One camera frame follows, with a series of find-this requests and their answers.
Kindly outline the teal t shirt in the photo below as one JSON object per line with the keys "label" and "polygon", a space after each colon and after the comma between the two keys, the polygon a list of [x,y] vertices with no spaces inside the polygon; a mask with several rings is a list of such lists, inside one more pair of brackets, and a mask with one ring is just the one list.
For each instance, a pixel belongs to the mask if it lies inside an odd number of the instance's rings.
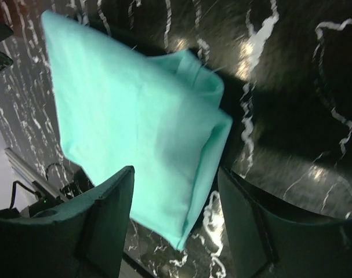
{"label": "teal t shirt", "polygon": [[93,185],[133,166],[131,219],[184,249],[233,123],[222,79],[187,49],[145,56],[50,10],[41,22],[64,156]]}

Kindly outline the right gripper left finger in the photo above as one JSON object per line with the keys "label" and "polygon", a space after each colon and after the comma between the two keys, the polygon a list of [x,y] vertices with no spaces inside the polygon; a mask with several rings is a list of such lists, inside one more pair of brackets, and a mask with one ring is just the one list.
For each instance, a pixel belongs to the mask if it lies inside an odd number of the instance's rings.
{"label": "right gripper left finger", "polygon": [[31,218],[0,211],[0,277],[118,277],[135,181],[125,166]]}

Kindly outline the aluminium rail frame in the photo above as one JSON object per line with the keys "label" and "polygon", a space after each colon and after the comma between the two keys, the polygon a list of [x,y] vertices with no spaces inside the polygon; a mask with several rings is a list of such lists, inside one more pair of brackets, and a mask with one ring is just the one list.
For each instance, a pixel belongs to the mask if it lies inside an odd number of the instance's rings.
{"label": "aluminium rail frame", "polygon": [[43,178],[34,168],[10,148],[5,149],[5,154],[14,171],[27,181],[34,188],[34,191],[39,192],[42,196],[51,197],[52,199],[57,199],[61,202],[68,201],[67,197],[65,197],[49,181],[45,180],[45,178]]}

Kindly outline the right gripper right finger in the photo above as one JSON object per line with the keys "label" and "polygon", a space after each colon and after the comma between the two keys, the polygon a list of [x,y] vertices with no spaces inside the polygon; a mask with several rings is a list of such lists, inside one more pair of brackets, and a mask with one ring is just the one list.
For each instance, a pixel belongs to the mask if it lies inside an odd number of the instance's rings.
{"label": "right gripper right finger", "polygon": [[237,277],[352,277],[352,218],[294,206],[225,167],[217,183]]}

